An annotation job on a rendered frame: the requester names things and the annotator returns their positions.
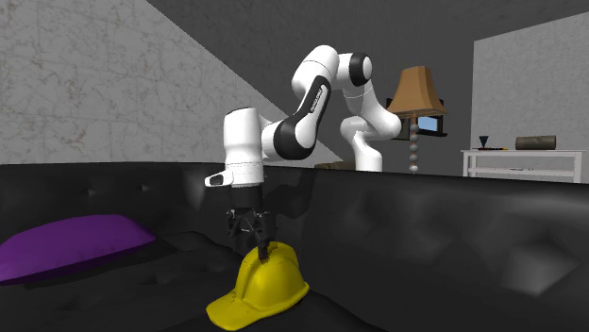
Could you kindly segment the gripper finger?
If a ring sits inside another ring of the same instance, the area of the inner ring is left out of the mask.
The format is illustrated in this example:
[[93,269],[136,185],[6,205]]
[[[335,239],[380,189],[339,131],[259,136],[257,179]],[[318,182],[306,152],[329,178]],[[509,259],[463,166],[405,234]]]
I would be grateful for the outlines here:
[[257,243],[258,258],[260,261],[268,259],[268,246],[272,241],[272,215],[268,211],[247,211],[244,215],[244,230],[249,233]]
[[227,235],[232,239],[243,232],[241,229],[243,214],[240,210],[231,209],[227,212]]

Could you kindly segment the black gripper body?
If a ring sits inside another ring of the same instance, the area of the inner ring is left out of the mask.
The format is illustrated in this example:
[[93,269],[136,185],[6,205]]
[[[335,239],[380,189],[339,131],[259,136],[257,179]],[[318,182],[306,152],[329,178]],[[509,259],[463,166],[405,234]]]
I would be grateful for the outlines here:
[[243,212],[253,210],[262,212],[263,196],[260,185],[250,187],[232,187],[230,189],[231,208]]

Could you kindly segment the yellow hard hat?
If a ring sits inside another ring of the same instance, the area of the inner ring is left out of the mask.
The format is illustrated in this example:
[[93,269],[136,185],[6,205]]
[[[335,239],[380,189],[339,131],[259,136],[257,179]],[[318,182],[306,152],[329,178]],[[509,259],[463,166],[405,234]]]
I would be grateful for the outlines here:
[[244,257],[233,290],[208,304],[206,311],[213,324],[237,331],[293,307],[309,290],[295,250],[272,241],[268,258],[260,260],[256,248]]

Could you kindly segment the black leather sofa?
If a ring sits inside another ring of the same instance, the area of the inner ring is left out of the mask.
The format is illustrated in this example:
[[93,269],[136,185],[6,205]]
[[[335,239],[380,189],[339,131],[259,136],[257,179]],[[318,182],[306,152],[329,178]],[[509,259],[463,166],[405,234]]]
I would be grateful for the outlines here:
[[[0,332],[223,332],[206,306],[255,245],[219,163],[0,165],[0,242],[89,214],[156,235],[0,286]],[[589,185],[268,166],[264,207],[310,293],[242,332],[589,332]]]

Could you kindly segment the purple pillow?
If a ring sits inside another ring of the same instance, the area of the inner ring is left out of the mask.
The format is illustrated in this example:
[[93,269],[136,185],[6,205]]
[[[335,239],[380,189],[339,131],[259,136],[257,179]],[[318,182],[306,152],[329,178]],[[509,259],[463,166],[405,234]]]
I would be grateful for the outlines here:
[[156,239],[121,215],[89,215],[30,228],[0,244],[0,285],[94,267]]

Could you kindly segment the black framed window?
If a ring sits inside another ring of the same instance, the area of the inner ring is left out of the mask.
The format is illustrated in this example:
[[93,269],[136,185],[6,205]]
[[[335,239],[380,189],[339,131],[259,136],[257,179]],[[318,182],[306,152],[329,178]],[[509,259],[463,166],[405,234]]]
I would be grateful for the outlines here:
[[[418,136],[446,137],[447,133],[444,131],[443,120],[444,117],[442,115],[418,117],[416,119],[418,129],[415,134]],[[401,118],[400,121],[401,131],[395,139],[399,141],[408,141],[412,134],[412,118]]]

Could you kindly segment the floor lamp with tan shade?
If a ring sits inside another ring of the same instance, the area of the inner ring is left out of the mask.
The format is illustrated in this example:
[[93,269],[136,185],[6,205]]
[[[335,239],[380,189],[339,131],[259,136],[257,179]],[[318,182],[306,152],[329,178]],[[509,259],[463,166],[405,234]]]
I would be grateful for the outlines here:
[[435,90],[431,71],[426,66],[415,66],[403,70],[399,77],[395,96],[386,109],[399,119],[409,119],[410,167],[411,174],[418,172],[418,118],[446,115],[445,106]]

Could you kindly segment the white side table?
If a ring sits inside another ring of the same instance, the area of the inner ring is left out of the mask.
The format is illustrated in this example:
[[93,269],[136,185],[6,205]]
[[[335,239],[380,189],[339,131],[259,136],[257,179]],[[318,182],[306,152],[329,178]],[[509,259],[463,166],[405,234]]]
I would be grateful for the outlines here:
[[557,147],[555,135],[518,138],[511,146],[492,145],[488,135],[475,138],[463,153],[463,176],[530,181],[582,181],[582,160],[586,150]]

